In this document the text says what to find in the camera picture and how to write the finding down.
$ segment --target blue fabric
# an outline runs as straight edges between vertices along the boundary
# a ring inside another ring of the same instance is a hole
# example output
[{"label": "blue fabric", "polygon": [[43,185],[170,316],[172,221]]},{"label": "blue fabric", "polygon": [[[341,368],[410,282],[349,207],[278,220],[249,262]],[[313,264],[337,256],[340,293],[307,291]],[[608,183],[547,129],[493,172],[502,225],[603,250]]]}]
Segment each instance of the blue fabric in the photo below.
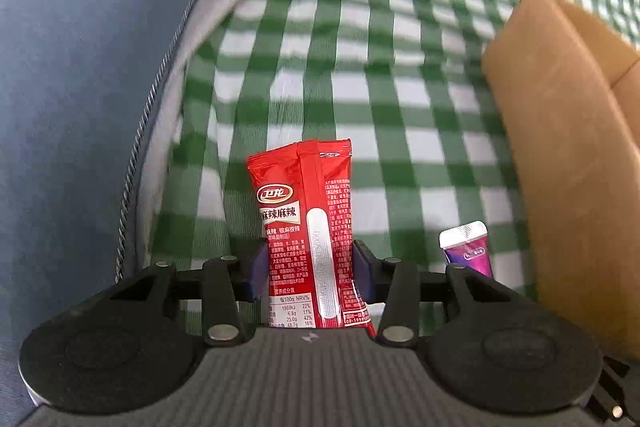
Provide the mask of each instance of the blue fabric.
[{"label": "blue fabric", "polygon": [[0,0],[0,426],[37,325],[113,283],[138,120],[188,0]]}]

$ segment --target green and white plaid blanket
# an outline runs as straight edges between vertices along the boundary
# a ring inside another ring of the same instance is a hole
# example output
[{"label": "green and white plaid blanket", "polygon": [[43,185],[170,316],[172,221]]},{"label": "green and white plaid blanket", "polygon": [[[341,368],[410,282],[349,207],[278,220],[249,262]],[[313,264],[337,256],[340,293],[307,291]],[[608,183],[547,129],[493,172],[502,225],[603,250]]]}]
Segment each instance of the green and white plaid blanket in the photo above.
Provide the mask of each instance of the green and white plaid blanket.
[{"label": "green and white plaid blanket", "polygon": [[[533,295],[518,181],[479,65],[517,1],[244,0],[190,60],[153,261],[199,267],[263,235],[247,156],[349,137],[354,237],[442,269],[438,233],[480,219],[496,278]],[[639,0],[575,1],[638,43]]]}]

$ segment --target cardboard box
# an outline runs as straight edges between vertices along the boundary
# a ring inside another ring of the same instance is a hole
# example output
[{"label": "cardboard box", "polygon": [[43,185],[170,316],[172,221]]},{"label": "cardboard box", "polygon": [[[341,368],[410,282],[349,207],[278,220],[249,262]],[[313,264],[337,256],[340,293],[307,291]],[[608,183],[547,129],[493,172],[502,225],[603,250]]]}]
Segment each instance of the cardboard box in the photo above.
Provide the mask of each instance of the cardboard box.
[{"label": "cardboard box", "polygon": [[640,358],[640,55],[565,0],[520,0],[482,56],[538,300]]}]

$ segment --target purple package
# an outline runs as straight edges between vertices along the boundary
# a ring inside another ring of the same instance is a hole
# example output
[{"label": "purple package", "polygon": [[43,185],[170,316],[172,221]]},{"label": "purple package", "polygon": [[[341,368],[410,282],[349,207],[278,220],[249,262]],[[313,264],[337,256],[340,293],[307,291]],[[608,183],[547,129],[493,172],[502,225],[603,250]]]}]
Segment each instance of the purple package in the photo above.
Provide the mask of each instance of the purple package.
[{"label": "purple package", "polygon": [[494,277],[489,259],[486,226],[482,221],[440,232],[440,247],[449,263],[463,264],[487,277]]}]

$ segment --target screw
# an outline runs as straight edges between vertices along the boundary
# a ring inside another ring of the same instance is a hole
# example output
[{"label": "screw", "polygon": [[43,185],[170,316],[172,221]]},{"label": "screw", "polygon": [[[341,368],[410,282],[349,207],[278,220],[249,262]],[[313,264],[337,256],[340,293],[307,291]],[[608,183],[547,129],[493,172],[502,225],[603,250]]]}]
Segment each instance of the screw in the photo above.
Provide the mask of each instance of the screw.
[{"label": "screw", "polygon": [[382,336],[389,342],[405,343],[414,337],[414,332],[406,326],[389,326],[382,331]]},{"label": "screw", "polygon": [[232,341],[240,334],[240,330],[231,324],[216,324],[207,330],[212,341]]}]

